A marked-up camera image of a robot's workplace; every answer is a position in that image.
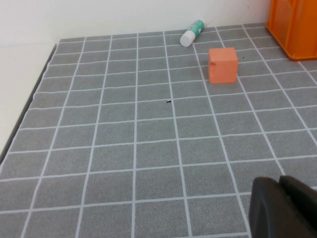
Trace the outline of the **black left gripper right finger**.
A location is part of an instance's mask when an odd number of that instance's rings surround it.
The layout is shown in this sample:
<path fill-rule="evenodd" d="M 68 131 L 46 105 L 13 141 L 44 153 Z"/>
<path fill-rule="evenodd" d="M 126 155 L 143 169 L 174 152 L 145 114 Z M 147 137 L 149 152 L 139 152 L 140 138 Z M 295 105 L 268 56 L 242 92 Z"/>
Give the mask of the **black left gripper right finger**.
<path fill-rule="evenodd" d="M 292 176 L 281 176 L 279 185 L 291 201 L 297 217 L 314 238 L 317 237 L 317 192 Z"/>

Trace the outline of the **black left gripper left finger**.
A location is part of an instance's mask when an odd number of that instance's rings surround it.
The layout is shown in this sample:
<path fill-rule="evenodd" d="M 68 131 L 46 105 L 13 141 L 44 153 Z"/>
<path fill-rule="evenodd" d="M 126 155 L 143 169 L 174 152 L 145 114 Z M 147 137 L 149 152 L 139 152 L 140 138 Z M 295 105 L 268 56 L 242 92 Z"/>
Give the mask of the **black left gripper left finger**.
<path fill-rule="evenodd" d="M 253 238 L 297 238 L 301 223 L 281 186 L 271 178 L 253 181 L 249 209 Z"/>

